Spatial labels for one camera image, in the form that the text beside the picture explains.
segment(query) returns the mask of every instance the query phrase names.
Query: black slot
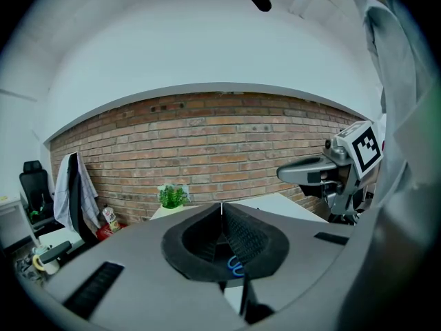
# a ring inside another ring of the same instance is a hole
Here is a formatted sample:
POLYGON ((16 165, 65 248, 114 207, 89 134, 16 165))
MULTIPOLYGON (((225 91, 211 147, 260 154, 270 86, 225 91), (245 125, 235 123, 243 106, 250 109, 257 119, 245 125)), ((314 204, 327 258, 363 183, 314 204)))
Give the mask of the black slot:
POLYGON ((74 292, 64 306, 79 317, 88 319, 123 270, 121 265, 105 262, 74 292))
POLYGON ((329 241, 331 243, 339 244, 339 245, 346 245, 349 238, 342 237, 341 235, 335 235, 331 233, 325 233, 325 232, 319 232, 316 235, 314 235, 314 238, 329 241))

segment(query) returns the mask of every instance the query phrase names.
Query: black mesh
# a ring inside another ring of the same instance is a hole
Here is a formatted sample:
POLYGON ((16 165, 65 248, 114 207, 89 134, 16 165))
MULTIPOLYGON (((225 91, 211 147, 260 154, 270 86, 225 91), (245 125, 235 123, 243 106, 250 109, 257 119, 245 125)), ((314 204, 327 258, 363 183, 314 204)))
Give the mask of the black mesh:
POLYGON ((259 255, 268 244, 268 238, 264 233, 229 210, 224 211, 223 214, 223 233, 243 265, 259 255))
POLYGON ((39 161, 24 163, 20 182, 31 211, 40 211, 41 207, 53 203, 49 193, 48 173, 41 169, 39 161))

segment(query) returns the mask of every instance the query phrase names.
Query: potted plant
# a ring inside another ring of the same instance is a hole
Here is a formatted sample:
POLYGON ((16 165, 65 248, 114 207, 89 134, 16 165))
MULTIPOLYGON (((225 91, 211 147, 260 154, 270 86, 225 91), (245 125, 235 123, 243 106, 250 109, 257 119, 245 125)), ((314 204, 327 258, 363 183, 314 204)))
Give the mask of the potted plant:
POLYGON ((172 214, 183 210, 184 203, 188 202, 188 187, 186 185, 165 184, 158 187, 161 211, 172 214))

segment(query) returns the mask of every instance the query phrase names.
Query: clutter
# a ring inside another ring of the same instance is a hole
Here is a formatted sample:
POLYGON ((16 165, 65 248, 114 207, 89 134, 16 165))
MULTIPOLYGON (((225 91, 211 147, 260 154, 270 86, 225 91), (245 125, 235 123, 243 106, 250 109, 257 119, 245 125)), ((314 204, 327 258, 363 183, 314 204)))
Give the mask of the clutter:
POLYGON ((117 232, 118 230, 121 229, 120 224, 116 220, 116 216, 113 212, 113 208, 104 205, 103 216, 105 217, 105 220, 109 223, 110 230, 112 232, 117 232))
POLYGON ((17 259, 15 262, 15 270, 22 277, 32 281, 32 282, 42 282, 40 272, 32 264, 32 253, 26 255, 22 259, 17 259))
POLYGON ((32 253, 34 254, 32 257, 32 264, 38 271, 44 271, 47 274, 54 274, 60 269, 58 261, 55 259, 47 263, 42 263, 40 260, 40 255, 44 254, 48 250, 49 247, 45 245, 41 245, 38 248, 32 248, 32 253))

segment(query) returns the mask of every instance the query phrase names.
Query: desk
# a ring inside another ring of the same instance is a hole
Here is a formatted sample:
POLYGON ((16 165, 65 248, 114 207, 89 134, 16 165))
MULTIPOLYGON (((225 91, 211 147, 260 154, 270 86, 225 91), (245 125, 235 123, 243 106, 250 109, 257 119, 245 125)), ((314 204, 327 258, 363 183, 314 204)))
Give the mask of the desk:
POLYGON ((20 197, 0 201, 0 242, 3 249, 29 236, 38 245, 20 197))
POLYGON ((65 241, 70 241, 72 247, 67 251, 68 254, 84 244, 80 234, 68 230, 67 228, 61 228, 55 230, 54 232, 43 234, 39 237, 39 240, 41 245, 51 245, 53 248, 64 243, 65 241))
MULTIPOLYGON (((316 214, 308 211, 306 208, 303 208, 302 206, 278 193, 263 195, 260 197, 253 197, 252 199, 232 201, 229 203, 239 203, 241 205, 251 208, 258 208, 262 211, 279 214, 280 216, 305 219, 307 221, 326 222, 324 219, 320 218, 316 214)), ((176 214, 195 207, 198 206, 184 206, 183 210, 171 213, 169 213, 168 211, 164 211, 162 208, 159 208, 154 213, 151 219, 161 218, 169 214, 176 214)))
MULTIPOLYGON (((45 290, 56 301, 64 303, 103 263, 116 263, 124 266, 124 270, 90 315, 88 321, 94 325, 115 331, 141 331, 147 324, 154 325, 156 331, 202 331, 207 325, 212 331, 248 327, 227 302, 229 299, 238 304, 242 294, 239 289, 228 290, 230 295, 226 300, 217 283, 190 281, 163 257, 161 241, 164 234, 205 208, 207 205, 121 230, 60 269, 45 290)), ((244 209, 256 219, 277 227, 289 240, 288 255, 276 273, 252 281, 259 303, 269 305, 275 312, 317 282, 344 248, 316 239, 314 235, 328 232, 349 237, 353 229, 244 209)))

